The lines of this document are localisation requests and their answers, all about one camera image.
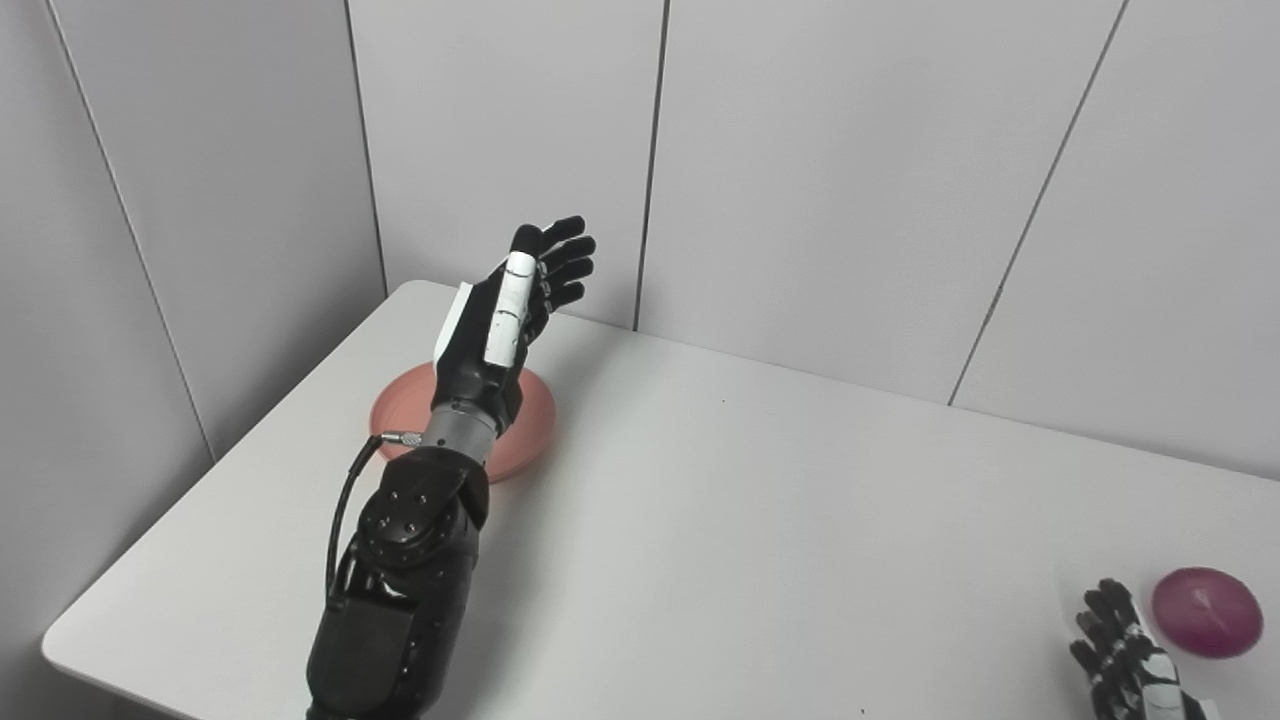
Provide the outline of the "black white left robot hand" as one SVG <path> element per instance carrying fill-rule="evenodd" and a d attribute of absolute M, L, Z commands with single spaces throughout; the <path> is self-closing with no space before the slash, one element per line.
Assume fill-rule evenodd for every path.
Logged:
<path fill-rule="evenodd" d="M 460 287 L 436 343 L 431 407 L 475 414 L 504 434 L 524 402 L 529 348 L 557 310 L 584 297 L 595 251 L 580 215 L 518 227 L 489 277 Z"/>

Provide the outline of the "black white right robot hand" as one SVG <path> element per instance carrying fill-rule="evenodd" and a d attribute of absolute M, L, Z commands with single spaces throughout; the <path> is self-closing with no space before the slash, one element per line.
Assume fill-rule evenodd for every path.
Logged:
<path fill-rule="evenodd" d="M 1181 685 L 1169 652 L 1146 630 L 1132 592 L 1105 578 L 1083 594 L 1075 616 L 1083 637 L 1069 652 L 1089 687 L 1097 719 L 1220 719 L 1211 700 L 1197 700 Z"/>

